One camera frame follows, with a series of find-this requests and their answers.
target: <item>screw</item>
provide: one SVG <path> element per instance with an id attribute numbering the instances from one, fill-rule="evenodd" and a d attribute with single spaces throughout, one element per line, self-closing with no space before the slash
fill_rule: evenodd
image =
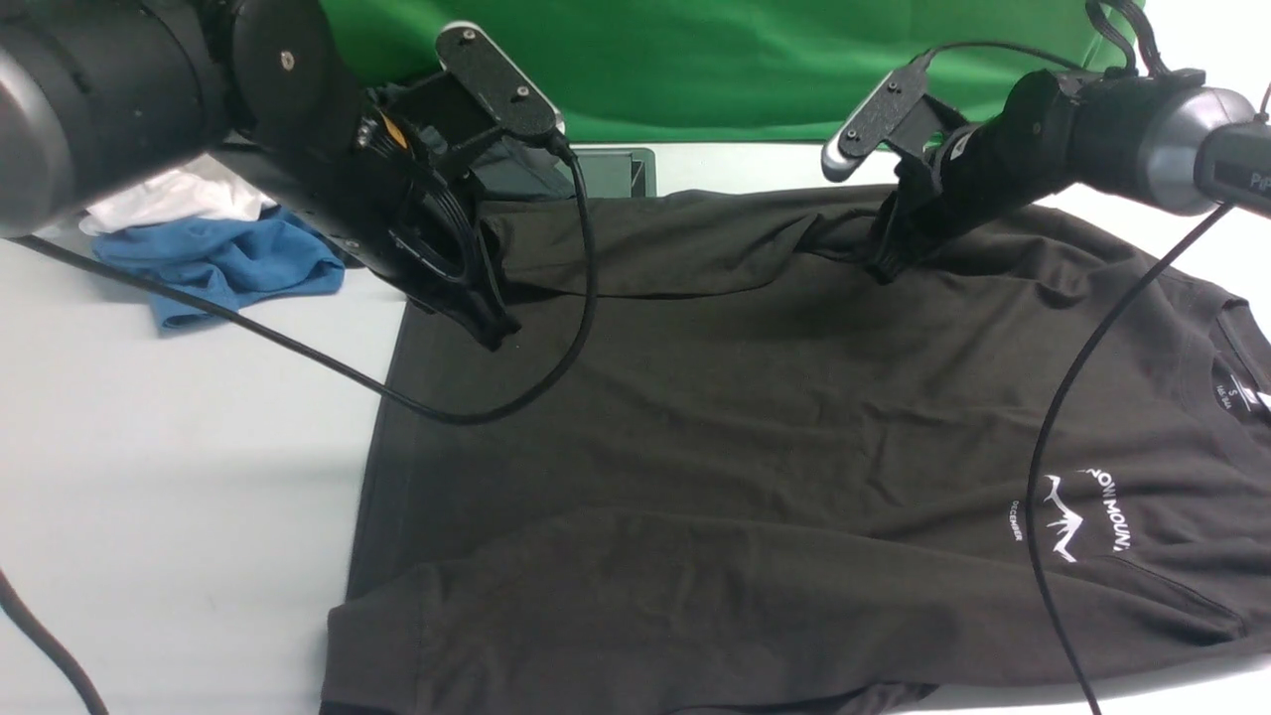
<path id="1" fill-rule="evenodd" d="M 371 144 L 371 132 L 375 131 L 375 124 L 369 121 L 364 121 L 362 126 L 357 127 L 357 147 L 366 149 Z"/>

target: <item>mountain graphic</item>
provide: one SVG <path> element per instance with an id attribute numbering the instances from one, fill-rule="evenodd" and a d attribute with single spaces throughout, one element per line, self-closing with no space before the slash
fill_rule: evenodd
<path id="1" fill-rule="evenodd" d="M 1068 545 L 1077 536 L 1077 530 L 1082 528 L 1084 519 L 1082 519 L 1080 514 L 1069 509 L 1059 498 L 1059 484 L 1063 480 L 1051 475 L 1046 475 L 1046 479 L 1050 480 L 1050 497 L 1043 502 L 1052 502 L 1059 508 L 1060 514 L 1064 516 L 1063 519 L 1046 525 L 1047 527 L 1059 527 L 1059 544 L 1055 545 L 1055 554 L 1059 554 L 1069 564 L 1077 564 L 1077 559 L 1073 559 L 1073 555 L 1068 552 Z"/>

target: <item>white table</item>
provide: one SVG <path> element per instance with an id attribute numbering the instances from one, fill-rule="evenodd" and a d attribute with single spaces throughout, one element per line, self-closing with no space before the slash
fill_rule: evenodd
<path id="1" fill-rule="evenodd" d="M 1197 8 L 1150 5 L 1167 61 L 1260 94 L 1266 77 L 1221 46 L 1260 47 L 1266 11 L 1227 0 L 1192 17 Z M 816 146 L 653 149 L 662 193 L 824 184 Z M 854 183 L 890 180 L 891 165 L 876 156 Z M 1155 254 L 1195 224 L 1085 189 L 1049 203 Z M 1249 297 L 1271 325 L 1267 241 L 1271 222 L 1237 212 L 1179 267 Z M 384 378 L 403 305 L 355 271 L 336 296 L 247 314 Z M 313 715 L 377 400 L 234 326 L 160 339 L 139 293 L 9 244 L 0 335 L 0 564 L 113 712 Z M 1271 659 L 1099 686 L 1110 715 L 1243 712 L 1268 691 Z M 1077 715 L 1077 698 L 944 688 L 923 709 Z M 5 624 L 0 712 L 80 712 Z"/>

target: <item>blue cloth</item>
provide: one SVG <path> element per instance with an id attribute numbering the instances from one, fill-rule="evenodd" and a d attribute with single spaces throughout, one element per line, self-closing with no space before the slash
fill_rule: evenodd
<path id="1" fill-rule="evenodd" d="M 103 263 L 123 268 L 231 310 L 281 295 L 336 292 L 344 264 L 291 211 L 259 221 L 184 218 L 104 234 L 93 241 Z M 158 295 L 150 296 L 160 331 L 211 317 Z"/>

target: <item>green backdrop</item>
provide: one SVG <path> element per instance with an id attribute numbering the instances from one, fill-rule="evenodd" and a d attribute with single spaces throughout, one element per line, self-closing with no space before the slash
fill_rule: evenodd
<path id="1" fill-rule="evenodd" d="M 437 30 L 480 24 L 564 110 L 576 141 L 822 140 L 921 50 L 1009 39 L 1118 61 L 1083 0 L 323 0 L 364 81 L 435 65 Z M 932 91 L 995 113 L 1042 62 L 999 50 L 935 61 Z"/>

